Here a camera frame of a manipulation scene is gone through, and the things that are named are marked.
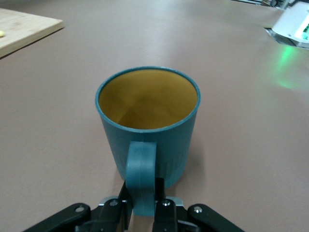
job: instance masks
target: yellow object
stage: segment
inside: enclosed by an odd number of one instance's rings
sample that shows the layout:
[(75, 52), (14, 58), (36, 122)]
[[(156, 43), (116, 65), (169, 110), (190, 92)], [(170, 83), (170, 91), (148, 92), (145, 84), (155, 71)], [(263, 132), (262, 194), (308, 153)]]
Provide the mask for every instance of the yellow object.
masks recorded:
[(163, 70), (128, 72), (102, 90), (102, 112), (122, 126), (156, 129), (187, 117), (197, 103), (194, 86), (184, 77)]

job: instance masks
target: mug rim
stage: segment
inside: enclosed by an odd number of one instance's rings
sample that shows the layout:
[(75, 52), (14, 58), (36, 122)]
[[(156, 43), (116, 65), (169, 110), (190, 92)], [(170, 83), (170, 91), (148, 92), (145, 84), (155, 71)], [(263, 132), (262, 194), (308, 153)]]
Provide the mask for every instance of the mug rim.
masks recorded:
[[(103, 90), (103, 88), (113, 79), (125, 74), (125, 73), (130, 73), (130, 72), (134, 72), (134, 71), (139, 71), (139, 70), (163, 70), (163, 71), (167, 71), (167, 72), (173, 72), (179, 76), (182, 76), (183, 78), (185, 78), (186, 80), (188, 80), (194, 87), (194, 89), (197, 92), (197, 102), (194, 106), (194, 109), (182, 120), (173, 123), (171, 125), (165, 126), (165, 127), (160, 127), (160, 128), (155, 128), (155, 129), (136, 129), (136, 128), (131, 128), (131, 127), (126, 127), (126, 126), (122, 126), (118, 123), (115, 123), (114, 121), (112, 121), (111, 119), (109, 119), (101, 110), (100, 105), (99, 105), (99, 96), (101, 94), (101, 91)], [(197, 112), (197, 109), (200, 105), (200, 101), (201, 101), (201, 94), (200, 94), (200, 90), (197, 86), (197, 84), (195, 83), (195, 81), (189, 77), (188, 75), (184, 74), (183, 72), (180, 72), (178, 70), (172, 69), (172, 68), (167, 68), (167, 67), (162, 67), (162, 66), (139, 66), (139, 67), (134, 67), (134, 68), (129, 68), (129, 69), (125, 69), (122, 70), (120, 72), (117, 72), (115, 74), (113, 74), (112, 76), (110, 76), (109, 78), (107, 78), (98, 88), (97, 93), (96, 93), (96, 98), (95, 98), (95, 104), (96, 104), (96, 108), (97, 111), (99, 112), (100, 116), (109, 124), (111, 124), (114, 127), (117, 127), (119, 129), (125, 130), (125, 131), (129, 131), (129, 132), (137, 132), (137, 133), (153, 133), (153, 132), (161, 132), (161, 131), (166, 131), (166, 130), (170, 130), (174, 127), (179, 126), (180, 124), (186, 122), (187, 120), (189, 120), (193, 114), (195, 114)]]

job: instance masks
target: white device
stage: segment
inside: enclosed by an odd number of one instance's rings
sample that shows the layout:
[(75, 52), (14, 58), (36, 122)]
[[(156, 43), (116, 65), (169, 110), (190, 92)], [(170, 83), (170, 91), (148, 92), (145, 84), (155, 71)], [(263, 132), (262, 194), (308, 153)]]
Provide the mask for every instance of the white device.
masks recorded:
[(272, 30), (296, 46), (309, 48), (309, 0), (291, 0)]

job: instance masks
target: blue mug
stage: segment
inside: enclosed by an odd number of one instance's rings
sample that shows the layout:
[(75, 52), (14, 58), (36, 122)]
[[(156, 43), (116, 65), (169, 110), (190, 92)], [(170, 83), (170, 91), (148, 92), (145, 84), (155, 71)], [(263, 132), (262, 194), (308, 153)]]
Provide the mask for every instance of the blue mug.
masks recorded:
[(96, 107), (135, 215), (154, 215), (156, 177), (166, 187), (181, 177), (199, 104), (197, 84), (170, 68), (127, 69), (99, 87)]

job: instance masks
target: gray table surface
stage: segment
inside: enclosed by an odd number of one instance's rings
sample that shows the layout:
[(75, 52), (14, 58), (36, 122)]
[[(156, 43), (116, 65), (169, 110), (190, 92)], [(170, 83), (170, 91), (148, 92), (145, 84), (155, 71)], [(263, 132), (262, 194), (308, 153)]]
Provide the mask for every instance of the gray table surface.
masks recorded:
[[(122, 180), (94, 105), (120, 70), (167, 66), (202, 102), (183, 176), (167, 190), (247, 232), (309, 228), (309, 51), (265, 32), (281, 11), (228, 0), (0, 0), (65, 28), (0, 60), (0, 231)], [(151, 231), (135, 217), (130, 231)]]

